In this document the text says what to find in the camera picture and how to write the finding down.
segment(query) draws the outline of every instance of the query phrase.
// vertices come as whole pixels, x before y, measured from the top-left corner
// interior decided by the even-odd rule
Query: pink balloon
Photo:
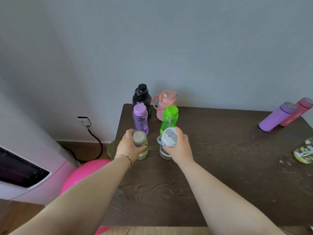
[[[77,168],[70,176],[66,179],[60,195],[63,194],[67,189],[71,186],[75,185],[81,179],[89,176],[90,174],[94,173],[95,171],[99,170],[100,168],[104,167],[110,162],[108,159],[97,159],[92,160],[90,162],[86,162],[84,165]],[[107,231],[110,227],[100,226],[95,235],[102,234]]]

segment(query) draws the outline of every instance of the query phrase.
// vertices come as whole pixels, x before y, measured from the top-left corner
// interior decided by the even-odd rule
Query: green bottle cap
[[[173,119],[178,115],[178,108],[175,105],[169,105],[166,107],[164,114],[166,117]]]

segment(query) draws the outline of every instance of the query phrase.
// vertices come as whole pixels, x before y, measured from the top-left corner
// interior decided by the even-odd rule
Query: person
[[[186,176],[213,234],[284,234],[255,206],[199,166],[193,159],[188,136],[175,128],[176,146],[163,148]],[[146,146],[134,146],[133,131],[126,131],[113,161],[73,185],[11,235],[94,235],[131,166],[127,155],[135,162],[146,149]]]

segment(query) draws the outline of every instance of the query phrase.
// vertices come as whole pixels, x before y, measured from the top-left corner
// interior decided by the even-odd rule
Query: black power cord
[[[102,143],[100,142],[100,140],[90,131],[90,129],[89,129],[90,126],[86,126],[86,127],[87,127],[87,129],[88,129],[88,132],[92,135],[92,137],[94,137],[96,140],[98,140],[98,142],[100,143],[100,146],[101,146],[101,152],[100,152],[99,156],[96,157],[95,159],[92,159],[92,160],[96,160],[96,159],[98,159],[98,158],[101,156],[101,154],[103,153],[103,146],[102,146]],[[69,149],[69,148],[66,148],[66,147],[63,147],[63,148],[64,148],[65,150],[70,151],[71,154],[73,155],[74,159],[75,159],[76,161],[78,161],[78,162],[85,163],[85,162],[90,162],[90,161],[92,161],[92,160],[90,160],[90,161],[79,160],[79,159],[76,157],[76,155],[75,155],[75,153],[73,152],[73,150],[71,150],[71,149]]]

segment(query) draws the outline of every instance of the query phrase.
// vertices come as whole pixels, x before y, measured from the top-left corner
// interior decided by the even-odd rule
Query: person's left arm
[[[147,147],[134,146],[133,131],[126,131],[116,154],[127,154],[134,162]],[[130,165],[126,155],[118,155],[114,161],[73,185],[11,235],[95,234]]]

